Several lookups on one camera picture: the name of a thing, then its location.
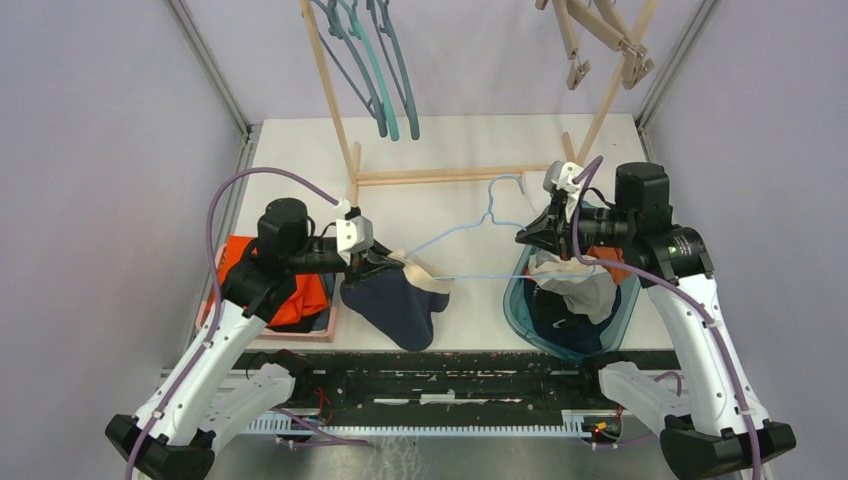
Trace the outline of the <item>navy cream-band underwear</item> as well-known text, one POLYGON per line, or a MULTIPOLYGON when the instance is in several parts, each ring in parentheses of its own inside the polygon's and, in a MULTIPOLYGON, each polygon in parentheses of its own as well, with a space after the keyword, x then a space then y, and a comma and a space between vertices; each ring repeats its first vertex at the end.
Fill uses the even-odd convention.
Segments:
POLYGON ((403 250, 389 258, 402 267, 342 286, 341 300, 401 349, 423 351, 434 340, 433 315, 448 307, 455 280, 403 250))

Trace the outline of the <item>light blue hanger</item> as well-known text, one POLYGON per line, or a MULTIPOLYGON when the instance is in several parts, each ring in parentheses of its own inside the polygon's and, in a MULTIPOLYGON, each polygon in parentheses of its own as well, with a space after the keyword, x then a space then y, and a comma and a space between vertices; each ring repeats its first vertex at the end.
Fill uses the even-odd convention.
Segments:
MULTIPOLYGON (((404 260, 411 260, 411 257, 413 255, 415 255, 415 254, 421 252, 422 250, 430 247, 431 245, 441 241, 442 239, 448 237, 451 234, 454 234, 454 233, 457 233, 457 232, 460 232, 460 231, 472 230, 472 229, 481 227, 481 226, 483 226, 484 224, 487 224, 487 223, 498 226, 498 227, 514 228, 514 229, 516 229, 516 231, 524 229, 525 228, 524 225, 519 224, 518 222, 499 220, 497 218, 496 214, 495 214, 494 209, 495 209, 495 205, 496 205, 496 200, 495 200, 495 195, 494 195, 494 185, 498 181, 501 181, 501 180, 513 180, 517 184, 520 193, 522 195, 526 196, 526 188, 525 188, 525 183, 524 183, 523 177, 519 177, 516 174, 500 174, 500 175, 492 178, 491 180, 489 180, 489 182, 487 184, 487 189, 486 189, 486 193, 487 193, 486 209, 483 211, 482 215, 480 216, 480 218, 476 222, 467 223, 467 224, 460 224, 460 225, 456 225, 456 226, 453 226, 451 228, 444 230, 443 232, 435 235, 434 237, 430 238, 429 240, 423 242, 422 244, 420 244, 416 247, 413 247, 411 250, 405 252, 405 254, 403 256, 404 260)), ((500 279, 500 278, 519 279, 519 278, 525 278, 525 277, 526 277, 526 275, 517 275, 517 274, 509 274, 509 275, 507 275, 507 274, 469 274, 469 275, 447 275, 447 276, 439 277, 439 279, 448 279, 448 280, 456 280, 456 279, 500 279)))

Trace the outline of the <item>brown orange underwear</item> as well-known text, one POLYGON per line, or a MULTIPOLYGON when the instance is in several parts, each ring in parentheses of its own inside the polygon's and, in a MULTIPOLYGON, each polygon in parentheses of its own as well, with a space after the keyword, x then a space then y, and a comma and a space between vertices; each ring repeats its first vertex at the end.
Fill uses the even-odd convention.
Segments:
MULTIPOLYGON (((623 251, 619 248, 593 246, 588 249, 587 255, 597 260, 605 260, 616 263, 624 262, 623 251)), ((620 284, 625 278, 630 275, 629 272, 620 268, 605 266, 605 269, 610 274, 612 281, 616 285, 620 284)))

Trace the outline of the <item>grey underwear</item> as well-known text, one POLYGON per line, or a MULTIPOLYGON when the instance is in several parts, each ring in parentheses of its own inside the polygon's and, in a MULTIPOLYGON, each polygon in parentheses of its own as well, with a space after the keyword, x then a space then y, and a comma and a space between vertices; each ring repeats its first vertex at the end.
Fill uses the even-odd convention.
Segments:
POLYGON ((618 285, 604 267, 537 251, 530 255, 526 271, 541 290, 558 295, 570 312, 587 316, 592 324, 613 314, 618 285))

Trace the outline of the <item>teal clip hanger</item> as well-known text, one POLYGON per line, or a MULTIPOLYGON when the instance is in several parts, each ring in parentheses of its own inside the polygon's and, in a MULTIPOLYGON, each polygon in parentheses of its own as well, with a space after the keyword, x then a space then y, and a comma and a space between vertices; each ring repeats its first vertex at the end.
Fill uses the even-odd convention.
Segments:
POLYGON ((366 10, 371 16, 380 48, 403 106, 411 139, 415 141, 421 137, 419 116, 399 36, 389 12, 389 4, 389 1, 368 0, 366 10))
POLYGON ((387 135, 392 141, 398 141, 400 139, 400 132, 398 128, 397 118, 395 115, 394 108, 391 104, 388 88, 384 76, 382 74, 382 70, 380 68, 380 64, 377 59, 375 50, 370 42, 370 39, 365 31, 363 24, 359 20, 358 1, 351 1, 347 11, 351 28, 354 32, 354 36, 363 43, 370 66, 375 75, 377 88, 379 90, 380 110, 383 113, 383 118, 387 126, 387 135))
POLYGON ((333 50, 330 42, 322 33, 319 34, 319 40, 342 77, 345 79, 362 106, 366 109, 368 115, 376 122, 379 136, 381 138, 389 138, 387 135, 387 126, 383 118, 383 113, 380 110, 379 90, 377 88, 375 75, 370 66, 363 43, 354 36, 353 29, 351 28, 347 11, 350 2, 351 1, 311 1, 311 4, 316 6, 323 14, 327 23, 327 34, 333 39, 339 41, 346 49, 347 54, 356 67, 356 71, 361 78, 361 84, 364 88, 360 87, 354 79, 353 74, 350 73, 343 65, 343 62, 333 50))

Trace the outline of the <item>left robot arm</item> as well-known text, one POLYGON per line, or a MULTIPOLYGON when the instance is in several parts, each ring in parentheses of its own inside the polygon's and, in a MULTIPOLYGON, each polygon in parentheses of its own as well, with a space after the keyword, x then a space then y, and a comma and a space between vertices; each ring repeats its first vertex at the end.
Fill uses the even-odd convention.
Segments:
POLYGON ((341 274, 348 283, 400 270, 401 261, 375 241, 373 225, 357 210, 319 237, 306 205, 272 201, 258 235, 223 282, 200 332, 175 369, 131 415, 115 415, 106 436, 125 458, 129 477, 203 479, 216 456, 265 412, 307 404, 313 378, 277 361, 220 399, 214 396, 235 362, 296 292, 299 274, 341 274))

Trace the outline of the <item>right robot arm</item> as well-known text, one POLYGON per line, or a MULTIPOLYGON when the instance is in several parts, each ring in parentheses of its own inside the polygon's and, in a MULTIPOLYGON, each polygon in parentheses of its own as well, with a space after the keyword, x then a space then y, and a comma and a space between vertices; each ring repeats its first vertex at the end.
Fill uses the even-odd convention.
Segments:
POLYGON ((688 394, 678 397, 619 361, 581 376, 580 400, 591 408, 614 401, 630 411, 658 438, 680 479, 763 478, 765 465, 792 450, 796 438, 790 425, 771 418, 747 379, 702 237, 673 221, 670 180, 656 164, 619 165, 613 203, 585 207, 599 167, 599 160, 553 163, 543 181, 549 206, 516 240, 581 263, 592 247, 620 249, 618 268, 639 278, 660 314, 688 394))

